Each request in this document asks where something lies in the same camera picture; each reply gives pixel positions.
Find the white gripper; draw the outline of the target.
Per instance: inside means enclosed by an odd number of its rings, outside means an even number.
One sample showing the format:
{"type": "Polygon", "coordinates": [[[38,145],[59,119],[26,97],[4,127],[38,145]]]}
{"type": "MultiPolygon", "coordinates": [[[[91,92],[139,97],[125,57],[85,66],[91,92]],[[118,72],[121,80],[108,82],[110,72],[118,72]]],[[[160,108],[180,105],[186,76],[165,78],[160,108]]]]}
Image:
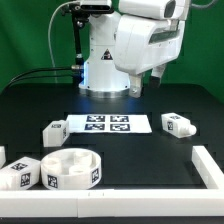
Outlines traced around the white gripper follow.
{"type": "Polygon", "coordinates": [[[130,15],[121,17],[113,60],[117,70],[130,74],[131,97],[141,96],[143,75],[140,73],[153,68],[149,84],[152,88],[158,88],[166,69],[165,63],[179,56],[185,22],[177,21],[174,29],[171,29],[172,24],[173,20],[152,20],[130,15]]]}

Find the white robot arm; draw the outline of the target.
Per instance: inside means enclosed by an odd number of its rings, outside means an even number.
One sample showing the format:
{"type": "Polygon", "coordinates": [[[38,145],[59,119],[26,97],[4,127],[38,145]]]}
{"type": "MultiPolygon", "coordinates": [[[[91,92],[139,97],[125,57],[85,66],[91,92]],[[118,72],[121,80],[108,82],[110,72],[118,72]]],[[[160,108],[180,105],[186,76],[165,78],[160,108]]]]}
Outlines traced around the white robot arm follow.
{"type": "Polygon", "coordinates": [[[81,0],[90,15],[90,55],[84,63],[80,91],[98,98],[141,96],[143,78],[160,84],[168,62],[181,50],[192,0],[81,0]]]}

